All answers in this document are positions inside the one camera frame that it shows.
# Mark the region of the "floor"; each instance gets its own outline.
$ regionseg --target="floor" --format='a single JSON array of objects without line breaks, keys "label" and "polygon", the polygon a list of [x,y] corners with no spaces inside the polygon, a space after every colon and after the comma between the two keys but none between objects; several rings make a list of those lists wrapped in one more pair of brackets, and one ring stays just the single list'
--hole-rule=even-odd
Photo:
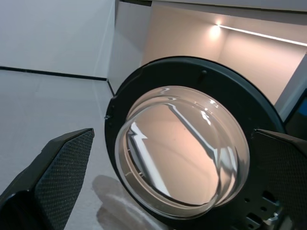
[{"label": "floor", "polygon": [[109,162],[105,81],[0,70],[0,193],[47,142],[92,127],[84,184],[65,230],[166,230],[123,189]]}]

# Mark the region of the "glass lens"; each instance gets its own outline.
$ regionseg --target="glass lens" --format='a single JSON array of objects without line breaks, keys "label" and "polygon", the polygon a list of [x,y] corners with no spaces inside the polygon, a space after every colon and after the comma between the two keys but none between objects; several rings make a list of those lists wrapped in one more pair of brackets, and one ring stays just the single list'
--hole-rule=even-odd
[{"label": "glass lens", "polygon": [[148,208],[175,218],[229,201],[249,167],[248,144],[234,117],[208,95],[179,86],[135,102],[115,153],[128,189]]}]

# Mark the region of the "light fixture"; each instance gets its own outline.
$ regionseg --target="light fixture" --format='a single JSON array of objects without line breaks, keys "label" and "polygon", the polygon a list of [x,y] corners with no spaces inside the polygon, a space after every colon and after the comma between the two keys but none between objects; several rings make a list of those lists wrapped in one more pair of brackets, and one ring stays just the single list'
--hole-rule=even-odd
[{"label": "light fixture", "polygon": [[296,41],[292,41],[292,40],[288,40],[288,39],[283,39],[283,38],[280,38],[280,37],[274,37],[274,36],[270,36],[270,35],[259,34],[259,33],[256,33],[256,32],[251,32],[251,31],[247,31],[247,30],[236,29],[236,28],[233,28],[233,27],[224,26],[224,25],[219,25],[219,24],[218,24],[217,26],[219,26],[219,27],[221,27],[221,28],[229,29],[229,30],[234,30],[234,31],[238,31],[238,32],[250,34],[250,35],[256,35],[256,36],[266,37],[266,38],[270,38],[270,39],[274,39],[274,40],[278,40],[278,41],[282,41],[282,42],[288,42],[288,43],[296,44],[296,45],[299,45],[299,46],[307,46],[306,43],[296,42]]}]

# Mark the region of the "mesh panel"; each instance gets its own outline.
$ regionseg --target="mesh panel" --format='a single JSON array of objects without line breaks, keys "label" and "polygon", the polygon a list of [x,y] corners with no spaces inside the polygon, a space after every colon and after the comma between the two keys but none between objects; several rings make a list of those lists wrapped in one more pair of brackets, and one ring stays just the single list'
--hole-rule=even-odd
[{"label": "mesh panel", "polygon": [[294,145],[261,133],[254,147],[269,185],[297,229],[307,229],[307,159]]},{"label": "mesh panel", "polygon": [[63,230],[82,188],[94,135],[64,144],[35,187],[35,198],[54,230]]}]

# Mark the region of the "ceiling light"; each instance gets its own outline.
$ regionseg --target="ceiling light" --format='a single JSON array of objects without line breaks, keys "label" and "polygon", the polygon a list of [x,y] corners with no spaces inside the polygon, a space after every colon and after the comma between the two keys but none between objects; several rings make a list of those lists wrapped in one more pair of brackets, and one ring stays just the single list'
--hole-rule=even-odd
[{"label": "ceiling light", "polygon": [[229,29],[229,30],[243,32],[243,33],[250,34],[250,35],[256,35],[256,36],[266,37],[266,38],[270,38],[270,39],[274,39],[274,40],[278,40],[278,41],[282,41],[282,42],[288,42],[288,43],[296,44],[296,45],[299,45],[299,46],[307,46],[306,43],[296,42],[296,41],[292,41],[292,40],[288,40],[288,39],[283,39],[283,38],[280,38],[280,37],[274,37],[274,36],[270,36],[270,35],[259,34],[259,33],[251,32],[251,31],[247,31],[247,30],[236,29],[236,28],[232,28],[232,27],[224,26],[224,25],[217,25],[217,26],[219,26],[221,28]]}]

